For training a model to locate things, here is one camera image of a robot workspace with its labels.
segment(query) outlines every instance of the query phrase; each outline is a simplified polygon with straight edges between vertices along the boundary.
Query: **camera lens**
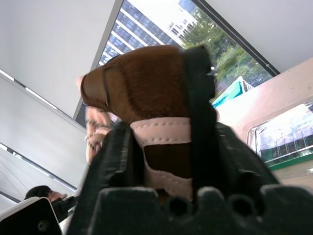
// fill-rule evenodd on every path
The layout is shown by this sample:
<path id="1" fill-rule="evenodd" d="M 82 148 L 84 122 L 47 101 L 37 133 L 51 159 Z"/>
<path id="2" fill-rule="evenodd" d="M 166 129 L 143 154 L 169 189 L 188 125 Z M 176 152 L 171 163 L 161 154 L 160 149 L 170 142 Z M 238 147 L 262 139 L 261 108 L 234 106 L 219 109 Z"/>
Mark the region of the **camera lens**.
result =
<path id="1" fill-rule="evenodd" d="M 40 221 L 40 222 L 38 223 L 38 230 L 39 230 L 40 232 L 46 231 L 46 230 L 47 230 L 47 222 L 44 221 L 44 220 Z"/>

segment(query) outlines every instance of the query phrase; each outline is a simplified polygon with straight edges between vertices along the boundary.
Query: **dark hair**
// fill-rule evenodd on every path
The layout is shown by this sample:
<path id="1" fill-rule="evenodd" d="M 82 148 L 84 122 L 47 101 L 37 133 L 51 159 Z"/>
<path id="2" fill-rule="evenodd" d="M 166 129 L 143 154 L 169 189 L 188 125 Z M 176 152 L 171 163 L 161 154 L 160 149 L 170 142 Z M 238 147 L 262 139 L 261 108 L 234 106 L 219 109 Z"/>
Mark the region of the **dark hair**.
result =
<path id="1" fill-rule="evenodd" d="M 37 186 L 27 192 L 24 200 L 31 197 L 48 197 L 50 192 L 51 189 L 46 185 Z"/>

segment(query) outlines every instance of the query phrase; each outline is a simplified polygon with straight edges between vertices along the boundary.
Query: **green trim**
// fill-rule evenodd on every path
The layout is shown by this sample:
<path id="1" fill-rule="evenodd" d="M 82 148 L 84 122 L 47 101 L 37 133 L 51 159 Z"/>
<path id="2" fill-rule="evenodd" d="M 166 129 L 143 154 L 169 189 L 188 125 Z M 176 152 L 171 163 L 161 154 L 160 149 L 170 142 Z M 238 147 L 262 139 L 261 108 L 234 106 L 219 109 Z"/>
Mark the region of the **green trim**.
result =
<path id="1" fill-rule="evenodd" d="M 302 156 L 302 157 L 294 158 L 294 159 L 285 161 L 283 163 L 278 163 L 278 164 L 275 164 L 275 165 L 271 165 L 268 168 L 271 171 L 275 171 L 275 170 L 279 170 L 279 169 L 282 169 L 282 168 L 285 168 L 285 167 L 288 167 L 288 166 L 292 166 L 292 165 L 296 165 L 296 164 L 299 164 L 299 163 L 303 163 L 303 162 L 306 162 L 306 161 L 309 161 L 309 160 L 313 160 L 313 153 L 305 155 L 305 156 Z"/>

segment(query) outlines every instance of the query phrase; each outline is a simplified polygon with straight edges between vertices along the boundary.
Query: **black plastic mount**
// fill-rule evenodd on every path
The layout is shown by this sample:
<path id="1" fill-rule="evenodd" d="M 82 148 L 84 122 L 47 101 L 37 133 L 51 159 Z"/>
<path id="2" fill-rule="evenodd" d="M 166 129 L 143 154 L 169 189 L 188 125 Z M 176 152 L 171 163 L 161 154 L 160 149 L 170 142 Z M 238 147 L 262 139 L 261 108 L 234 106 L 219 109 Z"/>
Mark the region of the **black plastic mount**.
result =
<path id="1" fill-rule="evenodd" d="M 195 200 L 139 187 L 143 156 L 129 126 L 108 133 L 95 156 L 68 235 L 304 235 L 313 234 L 313 196 L 278 183 L 233 131 L 216 122 L 210 59 L 204 47 L 187 50 L 191 164 Z"/>

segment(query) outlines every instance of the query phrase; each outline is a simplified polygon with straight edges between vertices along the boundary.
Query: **sky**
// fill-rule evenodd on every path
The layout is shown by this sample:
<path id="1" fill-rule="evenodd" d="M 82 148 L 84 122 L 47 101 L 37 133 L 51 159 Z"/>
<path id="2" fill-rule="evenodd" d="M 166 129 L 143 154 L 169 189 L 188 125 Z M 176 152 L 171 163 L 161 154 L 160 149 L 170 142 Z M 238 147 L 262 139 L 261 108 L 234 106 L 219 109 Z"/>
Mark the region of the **sky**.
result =
<path id="1" fill-rule="evenodd" d="M 160 28 L 179 18 L 179 0 L 128 0 Z"/>

